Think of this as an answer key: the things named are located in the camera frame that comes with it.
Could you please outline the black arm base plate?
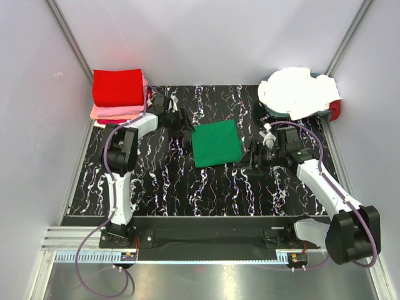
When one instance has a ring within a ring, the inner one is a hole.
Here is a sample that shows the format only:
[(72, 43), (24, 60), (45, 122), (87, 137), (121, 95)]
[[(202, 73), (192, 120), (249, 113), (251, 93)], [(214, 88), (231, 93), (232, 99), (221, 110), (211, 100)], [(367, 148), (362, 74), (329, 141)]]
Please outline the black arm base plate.
[(134, 217), (135, 241), (99, 239), (100, 248), (138, 251), (140, 263), (285, 264), (285, 253), (317, 247), (294, 236), (293, 217)]

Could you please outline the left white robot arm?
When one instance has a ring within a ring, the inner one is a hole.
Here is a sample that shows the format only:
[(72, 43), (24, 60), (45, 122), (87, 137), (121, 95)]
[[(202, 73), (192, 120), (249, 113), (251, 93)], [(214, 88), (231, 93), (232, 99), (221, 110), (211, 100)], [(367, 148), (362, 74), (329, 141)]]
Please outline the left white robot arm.
[(135, 241), (130, 182), (138, 160), (138, 142), (144, 136), (166, 128), (173, 136), (194, 132), (184, 106), (176, 96), (156, 95), (139, 116), (104, 128), (99, 161), (109, 189), (109, 212), (101, 224), (103, 241), (126, 248)]

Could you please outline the green t shirt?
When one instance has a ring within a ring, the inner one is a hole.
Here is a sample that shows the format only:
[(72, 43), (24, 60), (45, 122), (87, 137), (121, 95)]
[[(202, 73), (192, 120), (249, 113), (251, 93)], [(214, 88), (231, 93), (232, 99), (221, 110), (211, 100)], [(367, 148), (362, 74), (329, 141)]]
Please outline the green t shirt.
[(239, 162), (243, 156), (242, 141), (235, 120), (196, 126), (192, 149), (197, 168)]

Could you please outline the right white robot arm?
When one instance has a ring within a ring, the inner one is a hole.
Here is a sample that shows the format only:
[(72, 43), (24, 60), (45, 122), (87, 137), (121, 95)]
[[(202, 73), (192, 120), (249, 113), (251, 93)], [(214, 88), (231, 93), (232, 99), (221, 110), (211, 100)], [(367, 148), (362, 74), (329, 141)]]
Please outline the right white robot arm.
[(260, 132), (262, 141), (251, 141), (235, 167), (253, 175), (265, 174), (273, 166), (286, 168), (311, 190), (330, 219), (324, 224), (301, 217), (284, 231), (285, 243), (297, 248), (310, 242), (324, 248), (338, 265), (373, 267), (381, 252), (378, 210), (354, 199), (329, 174), (323, 165), (320, 142), (318, 152), (304, 146), (299, 131), (306, 127), (290, 121), (279, 121), (277, 125), (279, 128), (273, 130), (271, 124), (265, 124)]

